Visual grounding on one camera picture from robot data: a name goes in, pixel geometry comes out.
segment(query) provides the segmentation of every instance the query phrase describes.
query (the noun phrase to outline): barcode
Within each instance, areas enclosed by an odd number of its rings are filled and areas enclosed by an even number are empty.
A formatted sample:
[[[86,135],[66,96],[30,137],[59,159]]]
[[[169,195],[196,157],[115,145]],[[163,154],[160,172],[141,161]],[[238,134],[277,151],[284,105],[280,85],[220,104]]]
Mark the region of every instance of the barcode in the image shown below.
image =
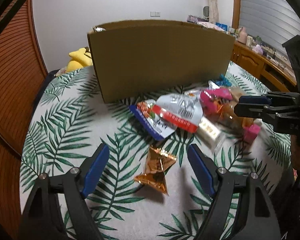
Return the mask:
[[[193,111],[186,110],[184,108],[179,109],[178,115],[182,118],[191,119],[193,116]]]

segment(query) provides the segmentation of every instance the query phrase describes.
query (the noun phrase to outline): window blind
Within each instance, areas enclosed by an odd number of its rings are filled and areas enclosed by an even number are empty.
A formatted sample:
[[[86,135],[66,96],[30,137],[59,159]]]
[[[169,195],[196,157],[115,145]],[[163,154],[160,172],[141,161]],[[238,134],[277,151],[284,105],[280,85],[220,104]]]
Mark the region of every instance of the window blind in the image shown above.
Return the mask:
[[[300,35],[300,19],[286,0],[241,0],[239,26],[284,54],[282,44]]]

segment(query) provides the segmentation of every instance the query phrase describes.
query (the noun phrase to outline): yellow plush toy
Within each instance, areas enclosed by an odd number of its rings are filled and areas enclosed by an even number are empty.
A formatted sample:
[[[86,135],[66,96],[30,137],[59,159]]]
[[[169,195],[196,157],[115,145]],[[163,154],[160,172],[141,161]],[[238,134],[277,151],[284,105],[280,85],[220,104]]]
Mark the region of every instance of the yellow plush toy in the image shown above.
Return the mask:
[[[91,53],[89,47],[78,49],[69,53],[71,60],[66,67],[66,73],[79,68],[92,65]]]

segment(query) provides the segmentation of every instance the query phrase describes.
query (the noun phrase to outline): cardboard box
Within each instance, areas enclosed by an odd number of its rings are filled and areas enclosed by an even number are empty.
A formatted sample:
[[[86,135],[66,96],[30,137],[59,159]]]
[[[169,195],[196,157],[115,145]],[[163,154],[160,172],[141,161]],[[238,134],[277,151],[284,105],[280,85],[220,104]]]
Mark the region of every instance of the cardboard box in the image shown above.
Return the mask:
[[[219,78],[225,74],[234,37],[199,25],[166,20],[101,24],[88,33],[105,103]]]

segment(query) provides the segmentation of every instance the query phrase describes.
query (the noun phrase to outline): tablecloth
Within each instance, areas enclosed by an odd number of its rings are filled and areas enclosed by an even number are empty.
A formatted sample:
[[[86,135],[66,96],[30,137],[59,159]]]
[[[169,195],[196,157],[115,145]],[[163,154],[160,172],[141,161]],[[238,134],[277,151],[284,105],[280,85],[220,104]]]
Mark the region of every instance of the tablecloth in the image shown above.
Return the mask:
[[[250,95],[268,91],[232,62],[226,78]],[[106,239],[193,239],[211,199],[202,191],[186,157],[192,143],[217,166],[238,174],[257,172],[271,193],[282,171],[290,165],[290,137],[274,133],[273,127],[265,123],[251,146],[224,128],[226,141],[218,152],[211,152],[196,134],[177,129],[161,143],[178,158],[166,175],[169,196],[134,182],[134,176],[143,171],[148,148],[154,141],[128,105],[145,98],[157,99],[162,94],[183,93],[193,86],[177,86],[105,104],[93,67],[55,78],[46,88],[26,135],[20,168],[21,210],[39,174],[54,176],[80,166],[101,142],[110,148],[109,162],[86,203]],[[238,195],[234,194],[222,237],[232,228],[237,201]],[[75,238],[64,195],[59,195],[59,202],[66,231]]]

